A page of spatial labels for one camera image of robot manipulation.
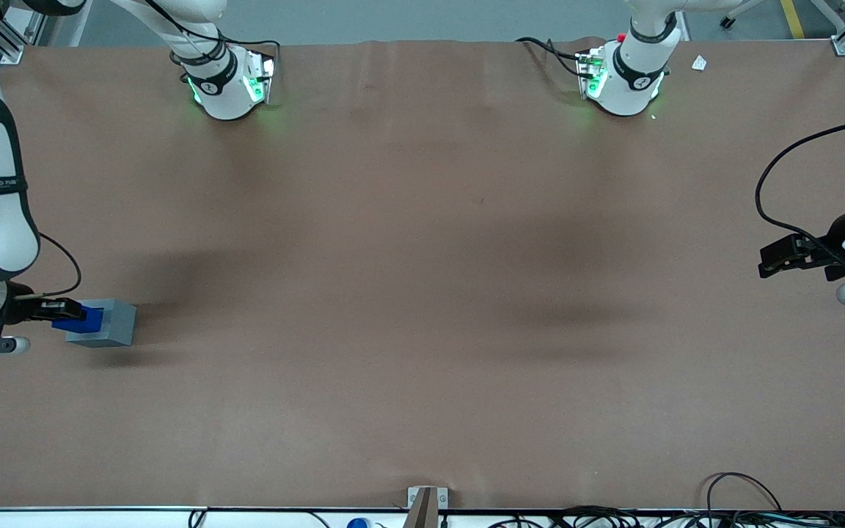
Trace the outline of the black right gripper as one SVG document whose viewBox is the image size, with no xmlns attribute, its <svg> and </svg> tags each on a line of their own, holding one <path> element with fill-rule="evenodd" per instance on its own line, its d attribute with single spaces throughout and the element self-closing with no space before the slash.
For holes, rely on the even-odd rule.
<svg viewBox="0 0 845 528">
<path fill-rule="evenodd" d="M 6 289 L 6 298 L 0 310 L 0 327 L 30 320 L 34 311 L 40 311 L 40 320 L 44 321 L 87 320 L 87 309 L 73 298 L 27 298 L 36 293 L 33 288 L 21 283 L 7 283 Z"/>
</svg>

